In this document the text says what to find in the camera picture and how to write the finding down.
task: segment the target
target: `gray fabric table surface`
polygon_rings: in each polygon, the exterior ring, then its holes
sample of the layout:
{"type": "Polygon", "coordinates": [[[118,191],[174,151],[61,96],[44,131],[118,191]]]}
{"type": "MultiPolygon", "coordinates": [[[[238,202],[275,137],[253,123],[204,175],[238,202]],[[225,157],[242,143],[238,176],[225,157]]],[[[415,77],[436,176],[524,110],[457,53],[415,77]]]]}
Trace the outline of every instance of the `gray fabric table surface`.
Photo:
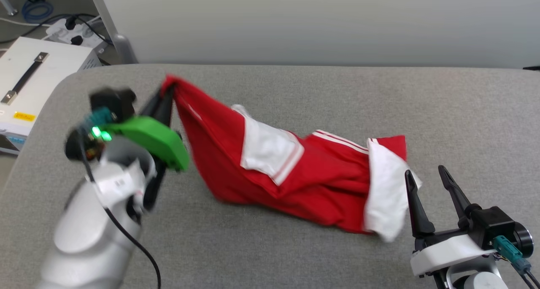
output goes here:
{"type": "MultiPolygon", "coordinates": [[[[469,68],[127,65],[66,78],[42,110],[0,199],[0,287],[30,288],[52,244],[62,207],[84,175],[63,153],[65,136],[103,85],[150,96],[166,73],[191,80],[225,104],[299,135],[323,129],[360,144],[404,134],[408,161],[424,181],[420,197],[438,230],[457,216],[442,187],[444,164],[472,202],[498,205],[540,235],[540,74],[469,68]]],[[[177,114],[173,128],[181,130],[177,114]]],[[[168,173],[141,242],[163,288],[435,288],[413,277],[407,221],[394,243],[265,208],[222,204],[194,165],[168,173]]],[[[540,275],[540,256],[533,255],[540,275]]],[[[510,288],[524,288],[499,264],[510,288]]],[[[124,288],[154,288],[152,265],[135,251],[124,288]]]]}

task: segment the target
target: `robotic arm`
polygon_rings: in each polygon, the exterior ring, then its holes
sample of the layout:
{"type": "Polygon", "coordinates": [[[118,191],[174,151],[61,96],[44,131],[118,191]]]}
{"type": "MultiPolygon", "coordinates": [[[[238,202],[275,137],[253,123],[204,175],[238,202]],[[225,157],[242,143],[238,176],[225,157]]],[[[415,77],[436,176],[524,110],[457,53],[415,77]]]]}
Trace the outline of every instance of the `robotic arm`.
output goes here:
{"type": "Polygon", "coordinates": [[[410,171],[405,172],[409,212],[415,249],[410,264],[421,278],[432,276],[438,289],[474,289],[490,284],[494,289],[507,289],[496,261],[507,260],[530,288],[525,274],[531,265],[525,259],[532,255],[534,241],[529,231],[512,220],[499,207],[482,209],[471,204],[444,166],[439,166],[444,188],[450,193],[459,217],[457,229],[436,232],[418,198],[418,188],[410,171]],[[461,272],[476,273],[452,282],[461,272]]]}
{"type": "Polygon", "coordinates": [[[170,130],[171,89],[136,116],[130,89],[90,96],[92,114],[66,141],[66,156],[81,160],[87,176],[76,187],[54,232],[38,289],[117,289],[135,246],[159,269],[137,239],[166,169],[185,170],[189,156],[170,130]],[[99,158],[90,168],[88,160],[99,158]]]}

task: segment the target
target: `red fabric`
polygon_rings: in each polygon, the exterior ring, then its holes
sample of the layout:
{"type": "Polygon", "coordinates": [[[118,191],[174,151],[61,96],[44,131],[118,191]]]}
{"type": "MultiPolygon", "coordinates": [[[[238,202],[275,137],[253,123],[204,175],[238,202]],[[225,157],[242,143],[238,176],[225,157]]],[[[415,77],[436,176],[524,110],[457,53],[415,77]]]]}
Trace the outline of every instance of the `red fabric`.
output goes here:
{"type": "MultiPolygon", "coordinates": [[[[315,135],[298,138],[304,153],[281,185],[240,166],[245,119],[191,83],[167,76],[162,90],[174,100],[191,144],[193,160],[214,196],[236,204],[264,205],[346,231],[363,229],[370,190],[369,157],[353,147],[315,135]]],[[[405,159],[405,137],[378,139],[405,159]]]]}

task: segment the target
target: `white wall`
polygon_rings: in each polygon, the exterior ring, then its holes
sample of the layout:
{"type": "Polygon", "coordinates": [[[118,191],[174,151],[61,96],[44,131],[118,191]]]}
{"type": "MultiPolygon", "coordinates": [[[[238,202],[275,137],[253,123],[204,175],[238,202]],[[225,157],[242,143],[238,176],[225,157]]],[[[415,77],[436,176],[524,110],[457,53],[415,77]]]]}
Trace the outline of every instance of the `white wall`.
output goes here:
{"type": "Polygon", "coordinates": [[[103,1],[141,63],[540,64],[540,0],[103,1]]]}

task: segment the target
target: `red and white shirt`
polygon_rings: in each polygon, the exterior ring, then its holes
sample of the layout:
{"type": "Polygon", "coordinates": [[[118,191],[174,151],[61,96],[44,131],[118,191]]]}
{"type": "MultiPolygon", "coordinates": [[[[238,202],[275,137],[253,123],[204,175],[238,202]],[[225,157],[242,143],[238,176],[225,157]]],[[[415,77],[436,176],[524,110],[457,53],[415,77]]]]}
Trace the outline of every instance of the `red and white shirt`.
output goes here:
{"type": "Polygon", "coordinates": [[[259,204],[354,233],[392,241],[408,208],[405,136],[370,138],[363,147],[316,130],[300,138],[257,122],[191,83],[167,76],[193,160],[214,196],[259,204]]]}

